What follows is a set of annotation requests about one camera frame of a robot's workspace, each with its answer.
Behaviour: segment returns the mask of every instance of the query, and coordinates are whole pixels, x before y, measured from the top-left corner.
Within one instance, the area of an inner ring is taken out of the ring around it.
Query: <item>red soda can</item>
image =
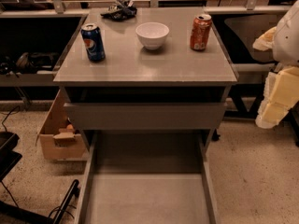
[[[194,18],[192,34],[190,37],[190,48],[195,50],[206,49],[209,30],[212,26],[212,18],[207,14],[201,14]]]

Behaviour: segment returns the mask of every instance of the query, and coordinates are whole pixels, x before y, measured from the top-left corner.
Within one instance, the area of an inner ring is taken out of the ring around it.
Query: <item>gray tabletop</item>
[[[135,18],[115,22],[100,15],[106,9],[91,9],[87,22],[96,23],[102,33],[106,58],[89,61],[81,34],[60,68],[55,82],[61,85],[159,85],[235,83],[235,73],[225,58],[214,32],[210,31],[205,51],[190,49],[193,18],[200,7],[139,8]],[[147,21],[166,24],[170,33],[157,50],[146,50],[135,28]]]

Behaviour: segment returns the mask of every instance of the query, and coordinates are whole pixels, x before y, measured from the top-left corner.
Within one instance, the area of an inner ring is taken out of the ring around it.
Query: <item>closed drawer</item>
[[[66,103],[64,107],[81,130],[189,130],[218,128],[226,103]]]

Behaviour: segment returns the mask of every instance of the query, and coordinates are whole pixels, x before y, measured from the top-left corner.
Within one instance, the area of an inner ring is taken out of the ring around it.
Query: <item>blue soda can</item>
[[[81,34],[90,61],[104,60],[106,56],[100,28],[94,23],[87,23],[81,27]]]

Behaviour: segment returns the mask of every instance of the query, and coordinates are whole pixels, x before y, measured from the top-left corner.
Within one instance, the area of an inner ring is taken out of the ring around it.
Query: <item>soda can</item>
[[[81,34],[90,61],[99,62],[104,60],[106,55],[100,28],[94,23],[87,23],[81,27]]]
[[[212,18],[210,15],[201,14],[194,18],[192,34],[190,37],[190,48],[195,50],[206,49],[209,30],[212,26]]]

